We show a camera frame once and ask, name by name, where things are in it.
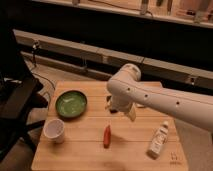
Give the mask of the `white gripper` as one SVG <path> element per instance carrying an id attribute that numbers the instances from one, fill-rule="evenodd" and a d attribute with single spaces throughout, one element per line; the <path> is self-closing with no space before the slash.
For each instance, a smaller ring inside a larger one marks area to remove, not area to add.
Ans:
<path id="1" fill-rule="evenodd" d="M 136 119 L 136 112 L 135 108 L 132 107 L 133 103 L 130 101 L 127 101 L 123 98 L 120 98 L 118 96 L 112 96 L 110 99 L 110 103 L 106 104 L 105 109 L 106 110 L 116 110 L 119 112 L 124 112 L 125 115 L 134 122 Z"/>

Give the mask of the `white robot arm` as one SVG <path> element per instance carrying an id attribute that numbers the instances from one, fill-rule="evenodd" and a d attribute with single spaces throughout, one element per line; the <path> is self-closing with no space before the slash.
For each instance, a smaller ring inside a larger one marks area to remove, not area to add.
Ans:
<path id="1" fill-rule="evenodd" d="M 137 103 L 213 133 L 213 96 L 149 86 L 140 78 L 140 69 L 127 63 L 108 80 L 111 110 L 134 121 L 131 109 Z"/>

